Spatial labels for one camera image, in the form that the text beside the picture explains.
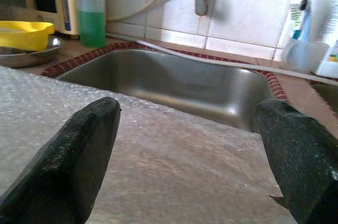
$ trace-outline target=plastic bottle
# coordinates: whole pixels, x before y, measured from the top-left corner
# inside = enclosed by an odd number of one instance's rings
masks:
[[[81,44],[88,47],[105,46],[105,0],[79,0],[78,16]]]
[[[318,43],[324,47],[324,52],[321,53],[313,72],[319,76],[338,79],[338,0],[332,6]]]

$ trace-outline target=countertop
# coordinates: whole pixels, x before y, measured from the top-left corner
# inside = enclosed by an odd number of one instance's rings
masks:
[[[6,114],[0,194],[75,111],[108,96],[120,103],[121,118],[86,223],[296,224],[269,196],[281,193],[259,134],[133,96],[9,68],[0,70],[0,79],[6,93],[0,102]],[[92,177],[81,174],[85,180]]]
[[[64,41],[63,46],[57,54],[57,58],[47,64],[43,64],[37,67],[30,68],[20,68],[19,70],[33,73],[41,74],[41,72],[60,62],[72,59],[79,55],[82,55],[86,52],[94,50],[94,48],[88,48],[81,46],[80,42],[75,39],[62,38]],[[279,62],[266,60],[266,59],[256,59],[252,57],[245,57],[236,54],[223,53],[218,51],[211,51],[206,49],[193,48],[184,45],[177,45],[171,43],[165,43],[161,41],[148,40],[144,41],[169,48],[177,49],[183,51],[196,52],[206,55],[212,55],[216,57],[222,57],[227,59],[235,59],[243,62],[248,62],[252,64],[258,64],[261,66],[268,67],[279,67]],[[106,38],[106,44],[125,42],[119,39]],[[285,76],[282,74],[276,74],[285,94],[287,95],[290,103],[298,109],[300,112],[305,113],[311,117],[316,118],[321,124],[323,124],[335,137],[338,138],[338,119],[335,118],[331,112],[327,103],[321,98],[321,96],[312,88],[307,80]]]

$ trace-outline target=kitchen sink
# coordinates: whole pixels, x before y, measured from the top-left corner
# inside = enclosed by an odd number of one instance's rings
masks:
[[[256,105],[273,98],[267,79],[246,69],[154,51],[116,50],[57,79],[119,92],[256,132]]]
[[[323,97],[323,99],[338,114],[338,87],[325,84],[313,84],[312,87]]]

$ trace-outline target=green bottle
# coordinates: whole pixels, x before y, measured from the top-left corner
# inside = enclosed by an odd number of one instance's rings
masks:
[[[87,47],[106,45],[105,0],[79,0],[80,43]]]

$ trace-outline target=plastic container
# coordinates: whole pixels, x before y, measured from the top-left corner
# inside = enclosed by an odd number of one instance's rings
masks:
[[[310,73],[314,58],[323,53],[323,46],[317,42],[290,39],[281,54],[281,67],[286,70]]]
[[[332,6],[318,42],[325,45],[326,50],[317,57],[313,72],[319,76],[338,79],[338,0]]]
[[[88,47],[105,46],[105,0],[79,0],[78,16],[81,44]]]
[[[26,51],[43,51],[54,25],[49,22],[0,21],[0,46]]]

